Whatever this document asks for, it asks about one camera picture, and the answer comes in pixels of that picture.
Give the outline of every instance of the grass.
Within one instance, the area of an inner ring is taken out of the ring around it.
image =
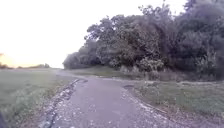
[[[9,127],[18,127],[72,78],[54,69],[0,70],[0,111]]]
[[[224,114],[223,83],[154,82],[135,89],[156,107],[177,108],[202,116],[223,117]]]
[[[109,78],[119,77],[119,78],[134,79],[134,76],[132,75],[124,74],[108,67],[91,67],[91,68],[85,68],[85,69],[75,69],[75,70],[70,70],[70,72],[76,75],[94,75],[94,76],[109,77]]]

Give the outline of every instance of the dirt path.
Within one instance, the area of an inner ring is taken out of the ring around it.
[[[134,98],[136,81],[79,77],[58,94],[38,122],[40,128],[181,128]]]

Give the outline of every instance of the paved path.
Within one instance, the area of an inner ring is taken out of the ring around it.
[[[79,78],[46,110],[41,128],[181,128],[154,112],[125,88],[135,81]]]

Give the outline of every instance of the tree line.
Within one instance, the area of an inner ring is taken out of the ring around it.
[[[66,69],[95,65],[140,71],[224,76],[224,0],[188,0],[185,12],[141,6],[142,15],[116,15],[91,25],[85,44],[67,56]]]

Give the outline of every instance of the sky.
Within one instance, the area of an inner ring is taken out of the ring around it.
[[[138,6],[161,6],[162,1],[0,0],[0,53],[13,66],[48,63],[62,68],[66,56],[83,45],[90,25],[105,16],[141,14]],[[166,0],[177,14],[185,2]]]

